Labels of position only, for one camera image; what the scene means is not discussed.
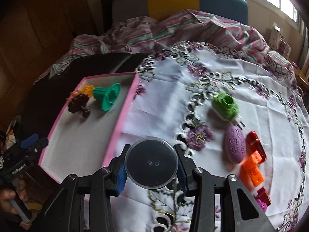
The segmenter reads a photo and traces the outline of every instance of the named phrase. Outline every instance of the screw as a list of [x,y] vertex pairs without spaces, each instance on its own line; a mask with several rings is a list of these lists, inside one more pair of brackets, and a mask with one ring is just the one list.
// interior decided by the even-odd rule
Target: screw
[[102,170],[104,173],[109,173],[111,171],[109,167],[103,167]]
[[237,181],[237,176],[234,175],[234,174],[231,174],[231,175],[229,175],[229,179],[230,179],[231,181]]
[[203,172],[204,172],[204,169],[201,168],[201,167],[196,167],[196,168],[194,169],[194,171],[195,171],[196,173],[203,173]]
[[70,175],[68,176],[68,178],[69,178],[70,181],[73,181],[73,180],[75,180],[76,175],[75,175],[75,174],[70,174]]

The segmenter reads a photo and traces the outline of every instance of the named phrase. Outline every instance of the striped blanket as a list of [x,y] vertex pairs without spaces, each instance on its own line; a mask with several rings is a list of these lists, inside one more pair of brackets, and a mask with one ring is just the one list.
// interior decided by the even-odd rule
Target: striped blanket
[[182,10],[164,21],[137,17],[113,24],[101,36],[79,35],[69,51],[38,79],[63,72],[75,59],[99,53],[153,53],[178,41],[206,42],[242,51],[244,59],[265,67],[274,63],[293,71],[277,52],[269,52],[263,36],[253,27],[209,13]]

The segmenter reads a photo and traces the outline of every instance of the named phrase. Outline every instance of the teal plastic toy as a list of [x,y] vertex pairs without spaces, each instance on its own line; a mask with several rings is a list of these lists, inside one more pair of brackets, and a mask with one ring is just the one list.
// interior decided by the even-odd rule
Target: teal plastic toy
[[226,93],[214,96],[212,107],[215,112],[225,121],[231,121],[238,113],[238,105],[235,100]]
[[95,87],[93,89],[93,97],[101,102],[101,109],[103,111],[109,111],[116,99],[119,96],[121,84],[114,83],[108,88]]

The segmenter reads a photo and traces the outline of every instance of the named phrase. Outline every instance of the clear plastic rim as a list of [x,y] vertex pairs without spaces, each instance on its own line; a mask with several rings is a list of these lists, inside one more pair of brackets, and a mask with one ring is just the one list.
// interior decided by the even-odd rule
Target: clear plastic rim
[[[136,145],[138,145],[138,144],[140,144],[141,142],[146,141],[146,140],[157,140],[157,141],[159,141],[159,142],[165,144],[165,145],[172,151],[172,153],[174,154],[175,161],[176,161],[175,171],[174,171],[174,173],[172,174],[172,176],[169,178],[169,180],[167,180],[165,183],[163,183],[163,184],[161,184],[161,185],[158,185],[158,186],[156,186],[156,187],[144,186],[144,185],[138,183],[137,181],[135,181],[135,180],[133,179],[133,177],[131,176],[131,174],[130,174],[130,172],[129,172],[129,170],[128,170],[127,161],[128,161],[128,156],[129,156],[130,152],[133,150],[133,148],[134,148]],[[161,138],[156,138],[156,137],[142,138],[142,139],[138,140],[137,142],[135,142],[133,145],[131,145],[131,147],[129,148],[129,150],[128,150],[127,153],[126,153],[126,157],[125,157],[125,170],[126,170],[126,172],[127,172],[127,175],[129,176],[129,178],[131,179],[131,181],[134,182],[134,184],[138,185],[139,187],[145,188],[145,189],[155,190],[155,189],[159,189],[159,188],[165,187],[168,183],[170,183],[170,182],[174,179],[174,177],[175,177],[175,175],[176,175],[176,173],[177,173],[177,169],[178,169],[178,156],[177,156],[176,151],[174,150],[174,148],[173,148],[168,142],[166,142],[164,139],[161,139]]]

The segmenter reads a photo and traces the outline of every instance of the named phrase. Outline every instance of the transparent lid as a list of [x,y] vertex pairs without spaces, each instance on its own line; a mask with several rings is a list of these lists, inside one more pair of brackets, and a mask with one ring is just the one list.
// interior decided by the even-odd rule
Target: transparent lid
[[128,150],[125,168],[129,178],[146,189],[159,189],[170,183],[178,169],[173,147],[160,138],[143,138]]

